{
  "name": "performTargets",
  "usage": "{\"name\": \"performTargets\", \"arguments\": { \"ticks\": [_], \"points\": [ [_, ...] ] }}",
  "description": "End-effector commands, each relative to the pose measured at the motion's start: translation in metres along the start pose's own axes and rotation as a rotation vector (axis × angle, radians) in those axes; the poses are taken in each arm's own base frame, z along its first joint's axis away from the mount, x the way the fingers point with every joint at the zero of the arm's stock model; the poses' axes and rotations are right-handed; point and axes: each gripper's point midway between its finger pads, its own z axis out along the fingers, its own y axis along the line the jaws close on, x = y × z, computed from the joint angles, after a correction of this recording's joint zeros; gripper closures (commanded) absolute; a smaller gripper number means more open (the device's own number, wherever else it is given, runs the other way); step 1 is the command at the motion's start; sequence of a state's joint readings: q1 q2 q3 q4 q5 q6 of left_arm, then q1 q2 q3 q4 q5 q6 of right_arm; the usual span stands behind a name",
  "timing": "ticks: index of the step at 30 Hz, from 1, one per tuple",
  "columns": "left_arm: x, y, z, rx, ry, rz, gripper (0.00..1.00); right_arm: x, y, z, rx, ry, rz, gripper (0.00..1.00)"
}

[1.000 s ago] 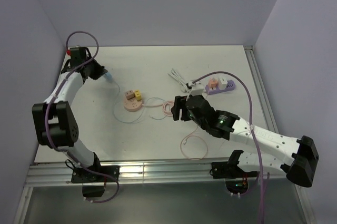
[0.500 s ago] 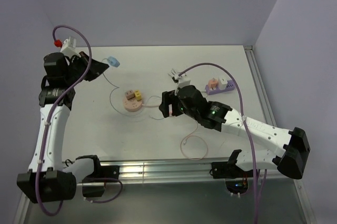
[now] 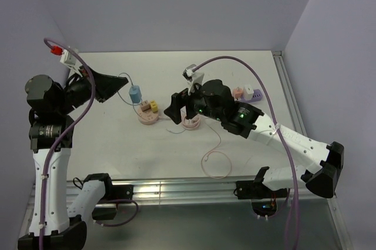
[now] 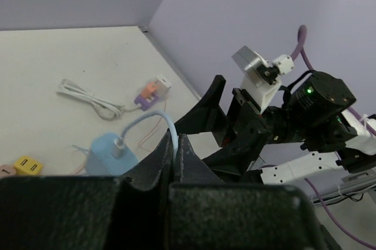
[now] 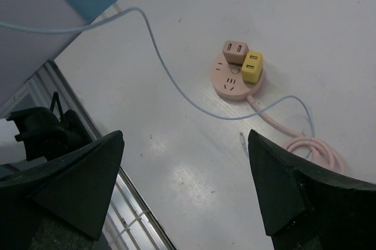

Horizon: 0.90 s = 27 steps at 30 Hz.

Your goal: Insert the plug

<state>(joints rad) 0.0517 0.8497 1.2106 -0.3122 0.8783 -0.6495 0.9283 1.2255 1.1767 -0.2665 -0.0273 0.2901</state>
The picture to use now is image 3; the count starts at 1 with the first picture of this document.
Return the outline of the blue charger plug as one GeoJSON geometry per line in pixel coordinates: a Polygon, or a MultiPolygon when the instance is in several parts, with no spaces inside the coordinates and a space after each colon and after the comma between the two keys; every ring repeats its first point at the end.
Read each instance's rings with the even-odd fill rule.
{"type": "Polygon", "coordinates": [[[132,104],[139,104],[142,102],[142,93],[138,85],[132,85],[130,87],[129,96],[132,104]]]}

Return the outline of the yellow charger plug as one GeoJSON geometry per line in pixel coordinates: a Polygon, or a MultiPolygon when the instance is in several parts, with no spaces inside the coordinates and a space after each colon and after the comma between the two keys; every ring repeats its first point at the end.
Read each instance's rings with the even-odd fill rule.
{"type": "Polygon", "coordinates": [[[149,102],[149,104],[150,104],[150,109],[152,110],[152,112],[154,114],[159,112],[159,107],[158,107],[156,101],[152,100],[152,101],[149,102]]]}

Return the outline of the dusty pink charger plug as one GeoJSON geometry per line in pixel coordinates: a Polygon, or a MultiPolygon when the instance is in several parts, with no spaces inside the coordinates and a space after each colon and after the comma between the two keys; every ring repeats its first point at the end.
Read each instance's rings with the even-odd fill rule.
{"type": "Polygon", "coordinates": [[[143,101],[140,103],[139,108],[142,112],[145,112],[150,109],[150,103],[149,101],[143,101]]]}

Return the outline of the pink round power socket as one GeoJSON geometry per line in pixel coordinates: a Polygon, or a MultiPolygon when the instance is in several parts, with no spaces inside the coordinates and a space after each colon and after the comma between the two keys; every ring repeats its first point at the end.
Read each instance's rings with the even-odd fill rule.
{"type": "Polygon", "coordinates": [[[138,120],[143,125],[153,125],[159,120],[159,113],[153,112],[151,109],[142,111],[140,108],[137,109],[138,120]]]}

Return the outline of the white 80W charger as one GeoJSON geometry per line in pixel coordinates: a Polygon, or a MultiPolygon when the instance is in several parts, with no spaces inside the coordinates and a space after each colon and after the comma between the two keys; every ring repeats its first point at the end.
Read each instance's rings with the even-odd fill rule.
{"type": "Polygon", "coordinates": [[[253,98],[254,89],[250,84],[246,84],[243,87],[243,99],[249,101],[253,98]]]}

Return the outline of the purple power strip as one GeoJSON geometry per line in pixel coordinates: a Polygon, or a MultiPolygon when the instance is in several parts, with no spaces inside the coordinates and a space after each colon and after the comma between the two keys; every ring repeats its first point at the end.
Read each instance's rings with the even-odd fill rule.
{"type": "Polygon", "coordinates": [[[245,103],[254,103],[254,102],[261,101],[262,99],[263,99],[263,94],[261,90],[255,89],[252,92],[252,95],[248,91],[243,91],[243,94],[238,99],[238,101],[245,102],[245,103]]]}

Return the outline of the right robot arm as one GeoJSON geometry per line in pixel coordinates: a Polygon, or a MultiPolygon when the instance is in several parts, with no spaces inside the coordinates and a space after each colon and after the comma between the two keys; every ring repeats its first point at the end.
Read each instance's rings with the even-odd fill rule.
{"type": "Polygon", "coordinates": [[[194,84],[193,92],[184,89],[171,96],[164,110],[175,124],[203,115],[220,122],[227,132],[251,139],[278,152],[291,155],[294,168],[260,168],[251,181],[236,183],[238,199],[283,198],[289,189],[307,188],[322,198],[332,198],[344,165],[344,146],[336,141],[325,144],[310,139],[286,126],[275,124],[261,109],[233,98],[230,88],[219,79],[194,84]]]}

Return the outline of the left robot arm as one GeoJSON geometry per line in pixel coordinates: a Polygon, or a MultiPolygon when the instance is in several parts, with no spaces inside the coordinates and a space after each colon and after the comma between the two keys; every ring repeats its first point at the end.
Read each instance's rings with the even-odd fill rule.
{"type": "Polygon", "coordinates": [[[91,174],[71,206],[67,206],[67,171],[77,123],[70,113],[85,102],[105,102],[129,80],[122,76],[88,73],[83,66],[65,86],[47,75],[25,85],[29,111],[29,139],[35,163],[34,214],[18,249],[82,249],[88,224],[99,202],[115,194],[109,174],[91,174]]]}

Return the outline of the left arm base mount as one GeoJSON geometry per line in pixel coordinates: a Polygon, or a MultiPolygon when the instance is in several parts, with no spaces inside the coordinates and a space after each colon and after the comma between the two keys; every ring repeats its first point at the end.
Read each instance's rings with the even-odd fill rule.
{"type": "Polygon", "coordinates": [[[131,204],[134,186],[131,184],[114,185],[108,196],[99,201],[92,212],[92,218],[96,221],[113,220],[121,204],[131,204]]]}

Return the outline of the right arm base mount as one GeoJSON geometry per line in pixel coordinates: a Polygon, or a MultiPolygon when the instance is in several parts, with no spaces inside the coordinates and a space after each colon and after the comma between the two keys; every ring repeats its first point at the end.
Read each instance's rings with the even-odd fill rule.
{"type": "Polygon", "coordinates": [[[283,206],[286,205],[290,196],[290,189],[283,188],[272,191],[270,188],[254,180],[236,181],[233,195],[236,196],[238,200],[251,200],[254,213],[257,216],[266,218],[277,213],[277,199],[284,198],[283,206]]]}

